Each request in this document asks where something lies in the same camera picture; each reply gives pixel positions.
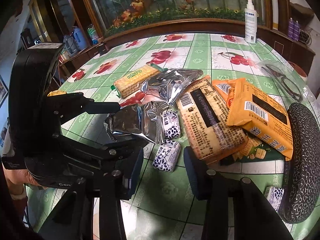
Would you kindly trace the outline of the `person's left hand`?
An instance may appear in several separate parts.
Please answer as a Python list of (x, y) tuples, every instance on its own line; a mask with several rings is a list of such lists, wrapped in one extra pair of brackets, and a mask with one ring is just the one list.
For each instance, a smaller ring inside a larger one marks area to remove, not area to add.
[(43, 189), (47, 189), (47, 187), (40, 185), (28, 170), (7, 170), (4, 165), (3, 168), (8, 190), (13, 200), (22, 200), (27, 197), (24, 188), (25, 184), (40, 186)]

